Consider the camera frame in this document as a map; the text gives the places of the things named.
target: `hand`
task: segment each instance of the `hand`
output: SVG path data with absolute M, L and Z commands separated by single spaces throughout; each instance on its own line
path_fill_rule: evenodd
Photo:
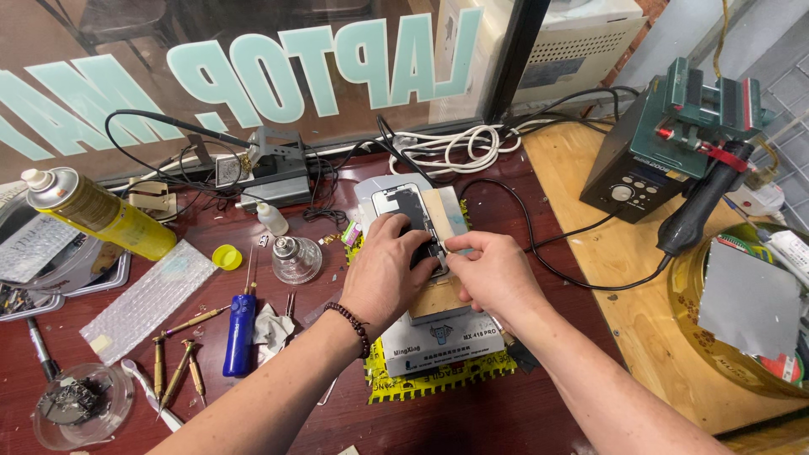
M 408 308 L 440 262 L 421 260 L 410 270 L 410 258 L 432 236 L 412 230 L 399 232 L 410 223 L 403 214 L 381 214 L 368 228 L 362 248 L 345 277 L 340 304 L 365 326 L 373 342 Z
M 528 259 L 511 236 L 472 231 L 445 242 L 450 251 L 474 249 L 462 256 L 447 255 L 447 265 L 464 286 L 458 298 L 472 302 L 509 325 L 526 310 L 551 308 L 534 279 Z

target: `white plastic dropper bottle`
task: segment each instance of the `white plastic dropper bottle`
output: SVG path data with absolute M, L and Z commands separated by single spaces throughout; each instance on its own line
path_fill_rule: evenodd
M 261 224 L 264 224 L 264 227 L 276 237 L 283 236 L 290 228 L 290 225 L 284 219 L 284 215 L 281 215 L 277 208 L 269 204 L 257 203 L 256 213 L 258 213 L 258 220 Z

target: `digital display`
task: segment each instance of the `digital display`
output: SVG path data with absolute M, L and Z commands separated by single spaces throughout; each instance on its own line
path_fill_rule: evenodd
M 647 166 L 637 166 L 635 169 L 629 171 L 630 176 L 642 178 L 646 181 L 654 182 L 660 186 L 664 186 L 671 181 L 671 178 L 666 177 L 665 174 L 660 173 L 657 169 L 649 168 Z

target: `beaded bracelet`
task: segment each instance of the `beaded bracelet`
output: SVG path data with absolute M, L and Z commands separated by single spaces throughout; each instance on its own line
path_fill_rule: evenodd
M 342 307 L 340 304 L 335 304 L 334 302 L 328 302 L 324 307 L 324 310 L 333 309 L 334 311 L 340 313 L 348 319 L 351 323 L 351 326 L 354 330 L 357 331 L 357 335 L 359 335 L 360 340 L 362 341 L 362 354 L 359 356 L 360 359 L 367 359 L 369 355 L 371 355 L 371 342 L 368 341 L 368 335 L 365 333 L 365 328 L 362 327 L 362 324 L 367 324 L 367 322 L 360 323 L 357 319 L 349 313 L 349 310 Z

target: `phone display assembly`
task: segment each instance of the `phone display assembly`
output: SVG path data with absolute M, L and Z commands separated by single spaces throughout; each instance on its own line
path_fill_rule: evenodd
M 410 217 L 410 224 L 402 228 L 399 236 L 403 236 L 413 229 L 427 231 L 432 235 L 432 239 L 421 244 L 413 253 L 410 258 L 411 269 L 426 257 L 437 257 L 441 265 L 433 270 L 432 276 L 440 276 L 449 271 L 447 257 L 438 242 L 438 235 L 435 233 L 433 222 L 430 220 L 430 215 L 424 207 L 424 200 L 421 199 L 421 192 L 419 192 L 415 183 L 405 183 L 404 185 L 377 191 L 371 195 L 371 201 L 374 204 L 376 216 L 383 213 L 403 213 Z

